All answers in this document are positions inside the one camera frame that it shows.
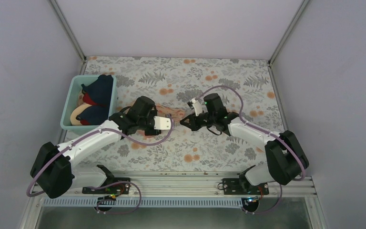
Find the peach floral mesh laundry bag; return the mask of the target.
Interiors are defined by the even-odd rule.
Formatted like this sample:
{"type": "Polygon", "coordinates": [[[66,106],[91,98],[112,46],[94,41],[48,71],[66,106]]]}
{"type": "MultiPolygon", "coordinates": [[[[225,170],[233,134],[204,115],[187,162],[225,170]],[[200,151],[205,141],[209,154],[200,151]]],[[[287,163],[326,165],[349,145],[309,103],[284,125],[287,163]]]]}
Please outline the peach floral mesh laundry bag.
{"type": "Polygon", "coordinates": [[[161,104],[156,104],[156,109],[158,116],[171,115],[175,124],[178,124],[186,115],[186,112],[180,108],[169,108],[161,104]]]}

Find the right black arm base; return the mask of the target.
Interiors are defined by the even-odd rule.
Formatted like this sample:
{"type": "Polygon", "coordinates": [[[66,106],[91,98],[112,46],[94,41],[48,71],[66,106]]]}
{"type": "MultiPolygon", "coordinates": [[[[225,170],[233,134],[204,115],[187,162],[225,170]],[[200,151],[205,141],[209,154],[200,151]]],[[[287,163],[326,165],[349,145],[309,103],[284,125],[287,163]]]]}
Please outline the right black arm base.
{"type": "Polygon", "coordinates": [[[256,212],[259,208],[260,200],[269,194],[267,183],[252,186],[246,179],[224,178],[217,184],[217,189],[223,191],[226,196],[243,196],[241,198],[244,212],[256,212]]]}

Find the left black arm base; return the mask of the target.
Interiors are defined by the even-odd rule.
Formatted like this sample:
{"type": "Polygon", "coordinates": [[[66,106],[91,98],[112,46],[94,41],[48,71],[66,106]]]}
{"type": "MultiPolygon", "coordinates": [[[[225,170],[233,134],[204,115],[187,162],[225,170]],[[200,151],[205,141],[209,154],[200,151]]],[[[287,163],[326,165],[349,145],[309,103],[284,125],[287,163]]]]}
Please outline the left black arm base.
{"type": "MultiPolygon", "coordinates": [[[[121,181],[128,181],[130,182],[131,179],[127,177],[116,177],[116,178],[107,178],[105,182],[102,184],[103,186],[115,183],[115,182],[121,182],[121,181]]],[[[122,183],[117,185],[111,185],[109,187],[103,188],[103,189],[91,189],[88,187],[82,188],[83,194],[104,194],[104,197],[98,198],[99,202],[100,200],[106,199],[116,199],[118,196],[123,194],[129,194],[130,184],[122,183]]]]}

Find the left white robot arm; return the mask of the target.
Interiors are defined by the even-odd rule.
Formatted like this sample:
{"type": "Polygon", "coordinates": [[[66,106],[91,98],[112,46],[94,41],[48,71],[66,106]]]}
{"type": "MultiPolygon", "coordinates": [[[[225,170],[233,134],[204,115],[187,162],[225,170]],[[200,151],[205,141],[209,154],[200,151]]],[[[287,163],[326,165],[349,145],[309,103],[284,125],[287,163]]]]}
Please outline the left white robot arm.
{"type": "Polygon", "coordinates": [[[102,165],[81,168],[79,163],[99,149],[131,138],[138,130],[148,135],[159,135],[163,130],[171,132],[174,124],[170,117],[158,116],[155,102],[141,96],[132,106],[112,114],[95,129],[68,142],[41,146],[30,175],[33,178],[26,194],[34,197],[45,193],[57,198],[69,189],[87,187],[108,193],[113,188],[110,172],[102,165]]]}

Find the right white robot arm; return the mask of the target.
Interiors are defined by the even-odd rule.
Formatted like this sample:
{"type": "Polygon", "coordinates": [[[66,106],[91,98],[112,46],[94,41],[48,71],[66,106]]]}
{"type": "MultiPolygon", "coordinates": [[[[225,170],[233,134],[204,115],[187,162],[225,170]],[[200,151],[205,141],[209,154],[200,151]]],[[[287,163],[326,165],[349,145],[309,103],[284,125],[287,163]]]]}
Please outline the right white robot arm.
{"type": "Polygon", "coordinates": [[[253,193],[262,183],[275,181],[287,185],[297,176],[305,175],[309,161],[293,132],[269,131],[236,112],[228,112],[217,93],[204,97],[206,111],[195,98],[187,104],[194,112],[183,118],[181,125],[192,131],[215,127],[218,135],[237,137],[264,150],[267,162],[251,166],[239,175],[239,188],[244,194],[253,193]]]}

